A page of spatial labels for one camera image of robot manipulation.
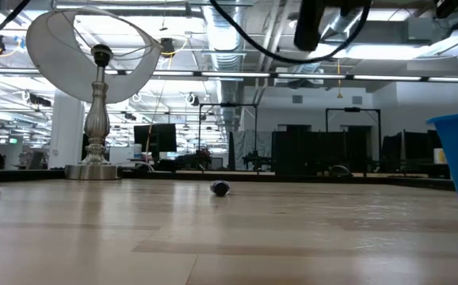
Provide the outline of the black metal frame rig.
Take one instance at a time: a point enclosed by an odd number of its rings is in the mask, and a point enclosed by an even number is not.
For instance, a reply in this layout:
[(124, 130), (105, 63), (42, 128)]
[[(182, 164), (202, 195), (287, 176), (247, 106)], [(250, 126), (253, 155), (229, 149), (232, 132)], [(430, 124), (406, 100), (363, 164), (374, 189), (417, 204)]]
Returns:
[(235, 148), (235, 137), (234, 133), (236, 132), (245, 132), (245, 130), (240, 131), (241, 127), (239, 119), (242, 118), (243, 112), (247, 108), (252, 108), (254, 112), (250, 114), (254, 118), (254, 128), (252, 132), (254, 134), (253, 140), (253, 153), (258, 155), (258, 105), (257, 104), (243, 104), (235, 102), (223, 102), (223, 103), (201, 103), (199, 105), (198, 111), (198, 136), (197, 136), (197, 148), (200, 150), (200, 140), (201, 140), (201, 126), (204, 122), (205, 116), (215, 116), (216, 118), (220, 117), (220, 120), (217, 121), (216, 126), (218, 130), (222, 133), (223, 139), (227, 141), (228, 153), (229, 153), (229, 163), (228, 168), (231, 171), (237, 169), (236, 166), (236, 148)]
[(377, 129), (378, 129), (378, 159), (377, 163), (380, 162), (380, 159), (382, 158), (381, 155), (381, 147), (382, 147), (382, 123), (381, 123), (381, 109), (379, 108), (358, 108), (358, 107), (345, 107), (345, 108), (325, 108), (325, 132), (329, 133), (329, 123), (330, 123), (330, 118), (329, 118), (329, 112), (334, 111), (334, 112), (365, 112), (367, 115), (369, 115), (369, 112), (375, 112), (377, 114)]

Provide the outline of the silver lamp with white shade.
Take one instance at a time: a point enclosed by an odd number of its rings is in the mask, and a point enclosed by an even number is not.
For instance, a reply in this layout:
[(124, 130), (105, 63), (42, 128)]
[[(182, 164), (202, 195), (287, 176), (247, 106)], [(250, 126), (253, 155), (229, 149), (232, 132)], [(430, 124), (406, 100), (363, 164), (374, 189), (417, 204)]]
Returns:
[[(134, 70), (126, 75), (106, 74), (115, 54), (106, 44), (95, 44), (88, 53), (78, 42), (82, 36), (74, 23), (79, 15), (106, 17), (134, 29), (144, 45)], [(35, 68), (53, 86), (80, 101), (90, 103), (84, 120), (88, 137), (86, 157), (65, 166), (68, 180), (107, 181), (121, 178), (116, 165), (105, 159), (105, 139), (110, 132), (107, 104), (125, 101), (136, 95), (151, 79), (162, 46), (137, 25), (115, 14), (91, 6), (54, 9), (41, 14), (27, 29), (29, 57)]]

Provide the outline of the silver ventilation duct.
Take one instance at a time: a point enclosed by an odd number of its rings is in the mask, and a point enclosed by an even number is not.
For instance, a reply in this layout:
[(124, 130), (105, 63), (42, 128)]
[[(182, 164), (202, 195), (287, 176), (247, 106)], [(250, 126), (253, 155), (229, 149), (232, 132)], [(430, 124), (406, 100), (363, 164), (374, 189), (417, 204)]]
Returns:
[(319, 67), (322, 61), (334, 57), (339, 51), (347, 48), (361, 32), (368, 19), (372, 0), (324, 0), (326, 8), (319, 25), (320, 40), (317, 48), (324, 40), (334, 36), (345, 36), (345, 40), (325, 55), (315, 55), (305, 59), (303, 63), (295, 64), (295, 72), (311, 73)]
[[(242, 24), (244, 16), (242, 8), (237, 6), (222, 6), (222, 8), (236, 23)], [(206, 19), (209, 47), (217, 51), (211, 55), (212, 69), (224, 72), (241, 71), (243, 58), (242, 55), (236, 55), (236, 52), (241, 51), (242, 48), (240, 35), (212, 6), (204, 6), (202, 10)], [(243, 86), (241, 82), (235, 79), (220, 79), (216, 83), (216, 88), (220, 104), (242, 103)], [(221, 108), (220, 114), (221, 123), (227, 131), (239, 129), (241, 107)]]

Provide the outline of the grey tarp cover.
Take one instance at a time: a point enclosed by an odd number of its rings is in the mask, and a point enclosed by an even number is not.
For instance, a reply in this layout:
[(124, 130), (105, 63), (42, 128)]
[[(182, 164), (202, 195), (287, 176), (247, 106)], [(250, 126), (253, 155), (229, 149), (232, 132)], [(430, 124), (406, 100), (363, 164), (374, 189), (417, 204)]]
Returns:
[(234, 142), (235, 169), (244, 170), (243, 158), (255, 150), (261, 158), (272, 157), (273, 133), (271, 131), (245, 130), (232, 132)]

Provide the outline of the purple nail polish bottle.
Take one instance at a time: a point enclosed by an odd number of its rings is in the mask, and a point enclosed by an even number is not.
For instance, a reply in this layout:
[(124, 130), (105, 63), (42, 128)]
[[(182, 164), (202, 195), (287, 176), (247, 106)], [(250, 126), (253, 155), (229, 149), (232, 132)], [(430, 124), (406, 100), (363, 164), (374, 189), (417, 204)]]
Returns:
[(218, 197), (224, 197), (231, 190), (231, 185), (225, 180), (215, 180), (210, 185), (210, 191)]

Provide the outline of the long ceiling light strip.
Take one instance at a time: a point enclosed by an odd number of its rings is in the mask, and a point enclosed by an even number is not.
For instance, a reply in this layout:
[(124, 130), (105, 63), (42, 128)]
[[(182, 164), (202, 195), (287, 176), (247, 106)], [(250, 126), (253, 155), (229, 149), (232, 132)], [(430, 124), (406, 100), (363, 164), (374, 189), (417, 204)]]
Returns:
[(264, 78), (264, 79), (314, 79), (339, 81), (377, 81), (377, 82), (432, 82), (458, 83), (458, 77), (399, 76), (368, 74), (293, 74), (276, 72), (228, 72), (228, 71), (166, 71), (157, 70), (155, 77), (193, 77), (193, 78)]

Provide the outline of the black partition screen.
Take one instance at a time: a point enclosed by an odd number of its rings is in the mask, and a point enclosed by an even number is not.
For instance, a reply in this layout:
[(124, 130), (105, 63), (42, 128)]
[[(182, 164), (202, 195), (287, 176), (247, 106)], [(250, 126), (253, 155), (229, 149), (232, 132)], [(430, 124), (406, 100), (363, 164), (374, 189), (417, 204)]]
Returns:
[(442, 148), (436, 131), (426, 133), (402, 131), (385, 136), (381, 147), (381, 158), (387, 161), (433, 162), (434, 150)]
[(356, 131), (275, 131), (272, 159), (280, 176), (315, 176), (335, 165), (362, 173), (372, 152), (366, 135)]

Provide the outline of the bright ceiling light panel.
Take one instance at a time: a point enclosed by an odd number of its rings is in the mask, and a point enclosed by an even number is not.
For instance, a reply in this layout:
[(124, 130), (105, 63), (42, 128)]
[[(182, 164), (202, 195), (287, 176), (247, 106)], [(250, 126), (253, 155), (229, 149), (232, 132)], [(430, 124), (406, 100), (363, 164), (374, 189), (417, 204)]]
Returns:
[(411, 60), (428, 46), (407, 44), (352, 44), (334, 55), (336, 59)]

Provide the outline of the black computer monitor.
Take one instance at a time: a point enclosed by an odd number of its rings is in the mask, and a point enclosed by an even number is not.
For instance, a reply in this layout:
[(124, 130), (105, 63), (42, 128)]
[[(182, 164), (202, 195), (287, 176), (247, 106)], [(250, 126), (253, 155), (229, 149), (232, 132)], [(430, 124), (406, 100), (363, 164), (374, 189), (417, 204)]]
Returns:
[(135, 125), (135, 144), (142, 146), (142, 152), (176, 152), (177, 133), (173, 123)]

